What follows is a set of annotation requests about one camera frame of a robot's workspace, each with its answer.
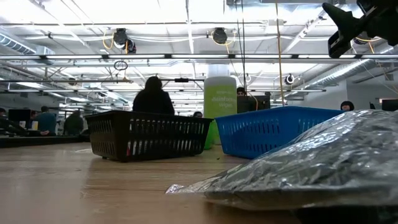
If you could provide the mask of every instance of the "person in black jacket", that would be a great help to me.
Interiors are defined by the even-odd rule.
[[[148,78],[145,89],[134,99],[132,110],[136,112],[174,115],[172,100],[162,90],[162,81],[157,77]]]

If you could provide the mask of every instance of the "ductwork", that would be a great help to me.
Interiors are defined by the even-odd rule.
[[[24,40],[4,31],[0,30],[0,44],[8,47],[16,52],[19,52],[23,55],[53,55],[55,52],[50,50],[47,47],[29,44]],[[46,60],[44,61],[45,64],[51,65],[53,61]]]
[[[36,54],[36,46],[24,43],[23,40],[4,30],[0,31],[0,44],[24,55]]]
[[[380,47],[379,49],[380,50],[376,50],[377,54],[398,54],[398,45],[395,47],[391,47],[386,44],[383,45],[383,47]],[[316,78],[313,79],[315,81],[306,83],[305,85],[297,86],[295,88],[298,90],[305,90],[308,88],[314,88],[316,86],[327,86],[335,84],[349,77],[357,75],[361,72],[370,70],[376,66],[377,63],[373,59],[358,60],[357,62],[353,62],[350,64],[339,65],[317,76]]]

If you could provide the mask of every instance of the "person in blue shirt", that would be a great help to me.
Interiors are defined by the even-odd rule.
[[[49,108],[42,106],[42,113],[36,116],[35,121],[39,122],[39,131],[46,133],[45,136],[55,136],[55,127],[57,126],[57,118],[54,114],[49,113]]]

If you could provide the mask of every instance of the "table surface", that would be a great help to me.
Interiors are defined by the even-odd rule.
[[[249,212],[190,195],[164,195],[246,162],[220,148],[195,157],[120,163],[90,144],[0,149],[1,223],[299,223],[289,212]]]

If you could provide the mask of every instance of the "workbench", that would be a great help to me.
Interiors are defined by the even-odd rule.
[[[195,157],[120,163],[95,156],[90,144],[0,150],[0,221],[65,224],[299,223],[290,212],[248,212],[199,196],[164,195],[247,160],[219,147]]]

